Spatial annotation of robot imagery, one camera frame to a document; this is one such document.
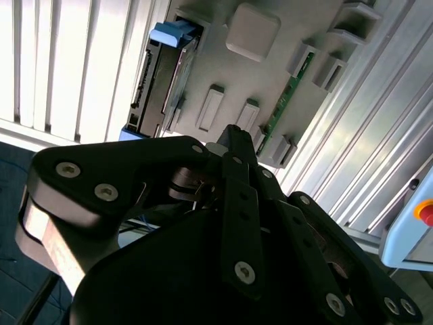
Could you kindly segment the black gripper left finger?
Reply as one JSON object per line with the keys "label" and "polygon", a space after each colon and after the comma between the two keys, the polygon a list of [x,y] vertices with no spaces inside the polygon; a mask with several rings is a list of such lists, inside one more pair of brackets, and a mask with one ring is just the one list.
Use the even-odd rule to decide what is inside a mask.
{"label": "black gripper left finger", "polygon": [[189,136],[49,148],[30,165],[20,223],[25,253],[70,293],[103,258],[216,196],[221,163],[248,165],[238,126],[215,144]]}

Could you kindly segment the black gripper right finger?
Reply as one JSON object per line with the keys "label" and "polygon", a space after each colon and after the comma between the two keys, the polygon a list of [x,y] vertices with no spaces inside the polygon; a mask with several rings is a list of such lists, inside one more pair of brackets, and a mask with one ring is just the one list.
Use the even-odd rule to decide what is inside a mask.
{"label": "black gripper right finger", "polygon": [[297,324],[421,324],[419,307],[307,194],[286,196],[258,165],[250,134],[238,152],[258,192],[272,277]]}

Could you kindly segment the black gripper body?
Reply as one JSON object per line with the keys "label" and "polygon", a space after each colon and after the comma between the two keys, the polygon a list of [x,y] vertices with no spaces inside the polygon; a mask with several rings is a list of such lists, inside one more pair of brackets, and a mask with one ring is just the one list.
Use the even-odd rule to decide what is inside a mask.
{"label": "black gripper body", "polygon": [[327,268],[300,209],[259,165],[221,163],[216,196],[103,258],[75,324],[325,324]]}

